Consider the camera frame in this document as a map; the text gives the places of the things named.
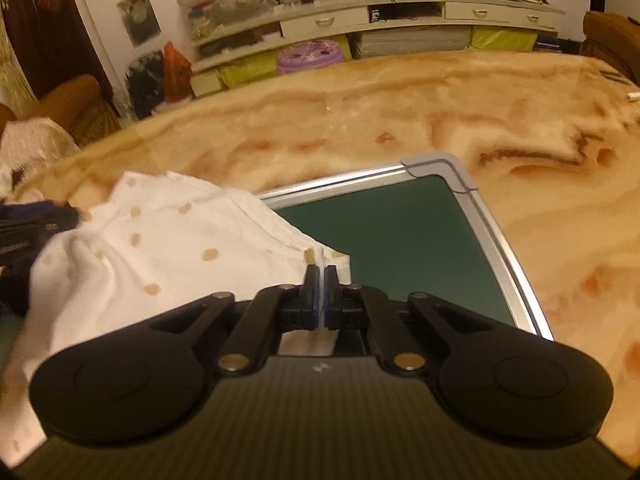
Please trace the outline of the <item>white polka dot garment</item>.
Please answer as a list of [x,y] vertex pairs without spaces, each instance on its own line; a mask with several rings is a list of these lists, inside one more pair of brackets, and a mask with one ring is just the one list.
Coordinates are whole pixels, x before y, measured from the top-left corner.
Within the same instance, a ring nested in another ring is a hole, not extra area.
[[77,229],[53,237],[30,274],[30,306],[1,375],[1,457],[43,442],[28,400],[36,368],[73,344],[213,292],[239,300],[349,258],[300,232],[258,197],[182,174],[128,172]]

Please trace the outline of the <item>beige lace sofa cover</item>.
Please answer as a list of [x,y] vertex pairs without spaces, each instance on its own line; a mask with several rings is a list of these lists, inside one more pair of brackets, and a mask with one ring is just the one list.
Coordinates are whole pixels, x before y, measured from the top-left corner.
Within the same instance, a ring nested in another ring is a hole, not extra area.
[[73,137],[50,118],[7,122],[1,133],[1,201],[58,160],[80,152]]

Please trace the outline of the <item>brown leather sofa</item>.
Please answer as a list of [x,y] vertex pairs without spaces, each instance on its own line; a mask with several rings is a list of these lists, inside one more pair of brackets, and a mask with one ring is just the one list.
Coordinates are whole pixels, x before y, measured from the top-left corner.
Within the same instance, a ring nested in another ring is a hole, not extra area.
[[65,81],[40,100],[27,81],[7,82],[1,77],[1,132],[9,122],[35,118],[51,119],[81,148],[120,129],[113,105],[91,75]]

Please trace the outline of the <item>black floor fan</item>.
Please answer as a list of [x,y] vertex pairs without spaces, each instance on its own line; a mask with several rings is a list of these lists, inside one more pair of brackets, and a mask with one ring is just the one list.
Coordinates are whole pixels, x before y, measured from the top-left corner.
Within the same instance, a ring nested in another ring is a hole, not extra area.
[[164,55],[155,50],[132,62],[126,71],[126,88],[137,119],[152,115],[164,100]]

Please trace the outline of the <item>dark wooden door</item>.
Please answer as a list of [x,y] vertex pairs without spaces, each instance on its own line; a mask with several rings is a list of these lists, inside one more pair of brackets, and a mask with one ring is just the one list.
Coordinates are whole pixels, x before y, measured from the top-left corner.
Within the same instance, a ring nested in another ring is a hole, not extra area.
[[77,76],[91,75],[111,101],[112,85],[75,0],[9,0],[3,17],[17,61],[38,99]]

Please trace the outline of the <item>orange plastic bag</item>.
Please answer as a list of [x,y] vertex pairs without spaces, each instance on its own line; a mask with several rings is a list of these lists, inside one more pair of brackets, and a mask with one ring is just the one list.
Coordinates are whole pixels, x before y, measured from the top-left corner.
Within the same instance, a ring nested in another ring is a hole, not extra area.
[[164,47],[164,98],[167,103],[177,103],[192,98],[190,61],[169,41]]

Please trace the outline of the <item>purple plastic basin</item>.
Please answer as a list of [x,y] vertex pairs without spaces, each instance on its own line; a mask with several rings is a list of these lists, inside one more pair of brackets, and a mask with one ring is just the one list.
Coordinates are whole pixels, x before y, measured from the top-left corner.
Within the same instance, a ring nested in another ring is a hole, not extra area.
[[293,44],[277,56],[277,70],[280,75],[314,70],[344,62],[340,45],[333,40],[311,40]]

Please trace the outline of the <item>white TV cabinet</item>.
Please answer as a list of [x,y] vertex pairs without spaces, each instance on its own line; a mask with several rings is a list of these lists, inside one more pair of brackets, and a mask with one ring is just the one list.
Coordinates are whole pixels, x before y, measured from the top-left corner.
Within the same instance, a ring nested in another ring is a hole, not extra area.
[[523,0],[326,0],[277,6],[230,25],[218,25],[194,42],[201,58],[191,87],[200,98],[224,88],[219,69],[262,52],[319,38],[425,26],[489,26],[558,31],[563,15],[547,3]]

